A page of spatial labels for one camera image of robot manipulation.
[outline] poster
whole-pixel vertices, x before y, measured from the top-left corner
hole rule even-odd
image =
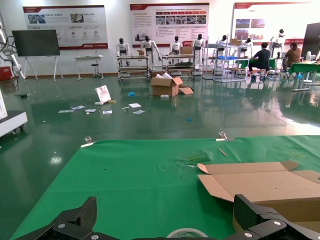
[[[56,30],[61,50],[107,49],[104,5],[23,7],[28,30]]]
[[[254,45],[270,42],[284,30],[285,44],[303,44],[310,19],[309,2],[237,2],[233,9],[232,37],[251,38]]]
[[[131,40],[139,48],[146,35],[158,47],[169,47],[179,36],[191,46],[198,34],[208,37],[209,3],[130,4]]]

